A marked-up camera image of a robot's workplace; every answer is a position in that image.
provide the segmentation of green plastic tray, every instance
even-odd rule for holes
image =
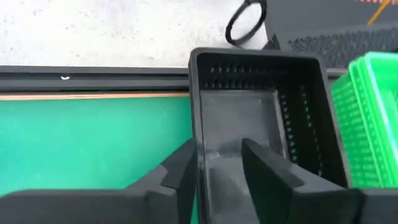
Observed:
[[[398,55],[351,62],[331,93],[353,187],[398,187]]]

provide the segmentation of white speckled surface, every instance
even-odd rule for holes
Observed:
[[[243,0],[0,0],[0,65],[186,67]],[[250,7],[234,33],[256,23]],[[260,49],[265,29],[246,46]]]

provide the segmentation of green surface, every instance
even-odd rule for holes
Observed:
[[[0,195],[122,189],[192,136],[189,98],[0,101]]]
[[[398,187],[398,55],[371,52],[331,86],[353,187]]]

